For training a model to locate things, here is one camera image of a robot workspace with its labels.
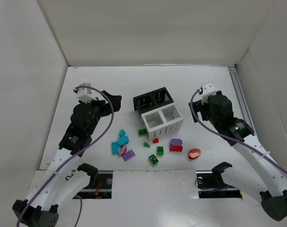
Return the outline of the green square lego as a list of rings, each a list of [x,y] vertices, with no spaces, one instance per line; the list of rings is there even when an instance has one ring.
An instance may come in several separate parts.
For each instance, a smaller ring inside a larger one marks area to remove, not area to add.
[[[156,149],[156,154],[158,156],[163,156],[164,155],[164,148],[162,146],[158,146]]]

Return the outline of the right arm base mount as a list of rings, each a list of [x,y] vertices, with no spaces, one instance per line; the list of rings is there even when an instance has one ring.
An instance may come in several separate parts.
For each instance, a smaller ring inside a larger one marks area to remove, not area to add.
[[[196,175],[195,186],[198,188],[198,197],[200,199],[242,199],[240,190],[218,182],[212,172],[198,171]]]

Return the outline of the red oval lego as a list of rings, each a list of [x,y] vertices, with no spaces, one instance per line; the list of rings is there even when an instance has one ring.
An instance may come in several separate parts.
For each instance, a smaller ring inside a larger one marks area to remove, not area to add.
[[[192,149],[188,152],[188,158],[194,160],[201,155],[201,150],[198,148]]]

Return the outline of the green 2x2 lego front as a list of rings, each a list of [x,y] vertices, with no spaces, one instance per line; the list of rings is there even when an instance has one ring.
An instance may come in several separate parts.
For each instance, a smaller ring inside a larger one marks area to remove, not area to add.
[[[159,162],[159,160],[157,159],[157,157],[154,154],[150,155],[148,157],[148,159],[153,166],[158,164],[158,162]]]

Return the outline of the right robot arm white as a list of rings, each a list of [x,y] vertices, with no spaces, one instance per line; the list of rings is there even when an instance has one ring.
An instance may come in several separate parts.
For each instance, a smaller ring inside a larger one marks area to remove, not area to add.
[[[201,100],[189,102],[194,122],[228,142],[239,152],[261,178],[237,171],[228,162],[212,168],[204,188],[235,187],[261,204],[265,213],[275,221],[287,217],[287,170],[277,164],[259,142],[246,121],[233,114],[231,101],[221,91],[199,88],[195,94]]]

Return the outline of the purple oval lego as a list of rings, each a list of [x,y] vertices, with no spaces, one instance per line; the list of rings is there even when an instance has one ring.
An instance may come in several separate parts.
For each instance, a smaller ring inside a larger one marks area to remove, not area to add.
[[[182,144],[183,144],[183,141],[181,139],[174,138],[170,140],[170,145],[172,146],[182,146]]]

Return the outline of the purple orange patterned lego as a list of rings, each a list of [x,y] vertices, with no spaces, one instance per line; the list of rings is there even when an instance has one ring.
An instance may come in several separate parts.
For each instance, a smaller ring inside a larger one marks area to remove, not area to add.
[[[118,152],[118,155],[119,155],[120,157],[122,157],[122,156],[126,153],[126,151],[127,151],[127,145],[123,145],[123,146],[120,148],[120,150],[119,150],[119,152]]]

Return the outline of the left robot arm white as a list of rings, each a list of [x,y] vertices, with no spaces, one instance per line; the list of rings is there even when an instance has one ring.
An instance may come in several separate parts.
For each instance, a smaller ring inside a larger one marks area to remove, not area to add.
[[[86,85],[74,89],[79,103],[73,109],[71,122],[41,183],[25,199],[13,204],[17,226],[54,227],[59,209],[81,189],[96,182],[98,169],[79,161],[85,150],[101,139],[101,136],[91,138],[101,117],[113,117],[121,108],[122,97],[101,91],[103,99],[99,100],[92,96],[93,90]]]

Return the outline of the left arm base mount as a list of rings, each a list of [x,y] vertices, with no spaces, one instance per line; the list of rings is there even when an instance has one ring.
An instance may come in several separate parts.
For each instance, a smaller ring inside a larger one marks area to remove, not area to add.
[[[111,199],[113,172],[99,172],[96,180],[77,193],[82,199]]]

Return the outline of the red comb lego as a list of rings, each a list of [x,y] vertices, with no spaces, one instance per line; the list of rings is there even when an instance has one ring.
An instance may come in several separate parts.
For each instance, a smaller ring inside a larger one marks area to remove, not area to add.
[[[182,152],[183,146],[170,145],[170,151],[171,152]]]

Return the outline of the small red lego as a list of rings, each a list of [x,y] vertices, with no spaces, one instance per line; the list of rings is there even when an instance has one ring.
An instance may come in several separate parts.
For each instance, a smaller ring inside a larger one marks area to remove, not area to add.
[[[159,139],[158,139],[158,138],[155,138],[152,142],[153,142],[153,144],[159,143]]]

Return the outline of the purple 2x2 lego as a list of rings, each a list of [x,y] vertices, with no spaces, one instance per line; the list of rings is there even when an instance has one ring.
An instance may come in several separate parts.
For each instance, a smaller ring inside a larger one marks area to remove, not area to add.
[[[122,158],[124,161],[128,161],[129,159],[133,158],[135,156],[135,153],[133,150],[126,151],[123,155]]]

